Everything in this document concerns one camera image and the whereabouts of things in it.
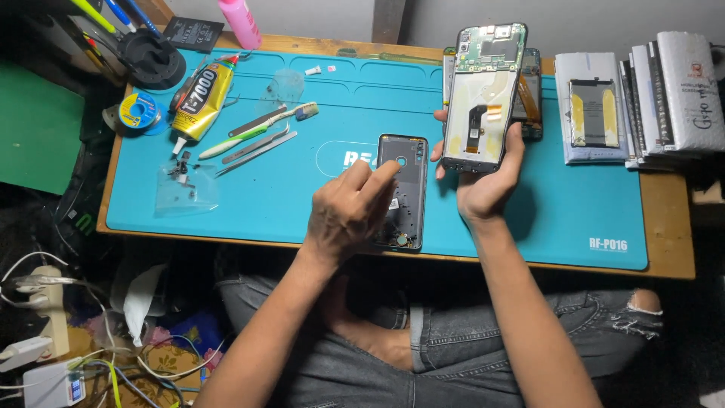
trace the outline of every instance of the blue silicone repair mat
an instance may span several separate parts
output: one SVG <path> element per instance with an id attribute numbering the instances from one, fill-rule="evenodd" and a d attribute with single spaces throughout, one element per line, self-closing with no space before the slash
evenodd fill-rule
<path id="1" fill-rule="evenodd" d="M 212 56 L 230 52 L 236 51 L 216 49 Z M 191 73 L 202 54 L 182 53 Z M 208 213 L 155 218 L 157 170 L 173 148 L 170 130 L 157 136 L 124 139 L 108 209 L 108 227 L 301 242 L 313 192 L 338 176 L 355 158 L 375 163 L 380 134 L 425 137 L 431 149 L 441 140 L 441 124 L 432 115 L 441 106 L 441 67 L 255 52 L 237 65 L 230 95 L 241 94 L 239 102 L 222 111 L 198 145 L 187 145 L 192 163 L 199 153 L 224 140 L 230 130 L 256 118 L 254 106 L 276 71 L 291 68 L 304 72 L 316 65 L 322 67 L 323 73 L 304 78 L 299 102 L 316 101 L 320 113 L 302 122 L 292 119 L 291 130 L 299 132 L 297 137 L 219 177 L 219 206 Z M 330 65 L 336 70 L 328 72 Z M 565 166 L 554 78 L 544 76 L 543 84 L 544 138 L 528 143 L 521 183 L 506 213 L 523 257 L 549 264 L 645 268 L 647 251 L 638 174 L 621 165 Z M 174 91 L 152 94 L 167 105 Z M 225 155 L 206 163 L 221 168 Z M 434 170 L 434 165 L 428 166 L 421 252 L 476 256 L 471 236 L 456 210 L 455 175 L 439 183 Z"/>

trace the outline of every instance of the wooden desk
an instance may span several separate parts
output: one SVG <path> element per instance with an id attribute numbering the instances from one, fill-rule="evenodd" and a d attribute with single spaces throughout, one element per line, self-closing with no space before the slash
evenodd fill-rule
<path id="1" fill-rule="evenodd" d="M 218 47 L 239 48 L 239 44 L 231 32 L 225 31 L 217 41 Z M 317 38 L 300 38 L 288 36 L 264 36 L 261 50 L 275 52 L 292 52 L 297 54 L 335 55 L 340 48 L 354 48 L 358 54 L 376 54 L 391 52 L 393 54 L 414 55 L 439 59 L 442 56 L 440 49 L 423 48 L 416 46 L 402 46 L 389 44 L 369 44 L 354 41 L 322 40 Z M 554 61 L 544 59 L 542 72 L 554 73 Z M 260 242 L 249 240 L 230 240 L 225 238 L 194 237 L 188 235 L 156 234 L 147 232 L 132 232 L 110 229 L 106 225 L 108 204 L 111 198 L 113 180 L 116 174 L 118 155 L 121 149 L 122 138 L 116 135 L 113 144 L 111 163 L 108 169 L 108 178 L 103 192 L 103 200 L 99 211 L 96 230 L 99 232 L 115 234 L 143 235 L 147 237 L 164 237 L 185 240 L 206 240 L 217 242 L 233 242 L 251 245 L 268 245 L 286 248 L 297 248 L 299 244 L 284 242 Z M 591 268 L 583 266 L 569 266 L 557 264 L 529 263 L 530 266 L 551 269 L 571 269 L 586 272 L 604 272 L 611 274 L 630 274 L 646 277 L 670 277 L 680 279 L 695 278 L 695 256 L 692 251 L 692 233 L 689 225 L 689 207 L 687 188 L 684 178 L 676 174 L 645 174 L 639 175 L 640 189 L 642 191 L 642 210 L 645 219 L 645 238 L 647 240 L 647 255 L 650 264 L 644 271 L 629 271 L 626 269 Z M 390 256 L 413 256 L 421 258 L 478 262 L 477 258 L 460 256 L 437 256 L 430 254 L 403 254 L 398 252 L 385 252 Z"/>

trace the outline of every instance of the knee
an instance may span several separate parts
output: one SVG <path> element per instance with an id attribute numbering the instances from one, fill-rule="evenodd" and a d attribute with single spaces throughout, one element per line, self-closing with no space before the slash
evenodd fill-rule
<path id="1" fill-rule="evenodd" d="M 657 296 L 657 293 L 648 289 L 637 289 L 629 299 L 629 307 L 644 313 L 662 313 L 660 298 Z"/>

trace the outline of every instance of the smartphone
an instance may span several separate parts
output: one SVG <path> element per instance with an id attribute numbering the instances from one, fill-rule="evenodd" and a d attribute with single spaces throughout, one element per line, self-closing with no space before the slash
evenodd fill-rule
<path id="1" fill-rule="evenodd" d="M 526 48 L 521 58 L 521 76 L 513 104 L 511 121 L 521 122 L 524 139 L 540 140 L 542 122 L 542 59 L 538 49 Z"/>
<path id="2" fill-rule="evenodd" d="M 445 168 L 484 174 L 498 170 L 527 33 L 523 23 L 458 33 L 441 159 Z"/>
<path id="3" fill-rule="evenodd" d="M 428 179 L 428 141 L 422 137 L 382 134 L 378 140 L 378 167 L 389 160 L 401 165 L 395 175 L 398 186 L 383 227 L 373 242 L 392 250 L 420 250 Z"/>

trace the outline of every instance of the pink bottle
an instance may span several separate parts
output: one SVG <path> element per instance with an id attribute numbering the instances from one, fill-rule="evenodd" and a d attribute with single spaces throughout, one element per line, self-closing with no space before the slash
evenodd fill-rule
<path id="1" fill-rule="evenodd" d="M 257 49 L 262 45 L 262 34 L 254 22 L 252 12 L 249 11 L 245 0 L 218 0 L 219 8 L 222 9 L 224 17 L 236 39 L 239 40 L 241 48 Z"/>

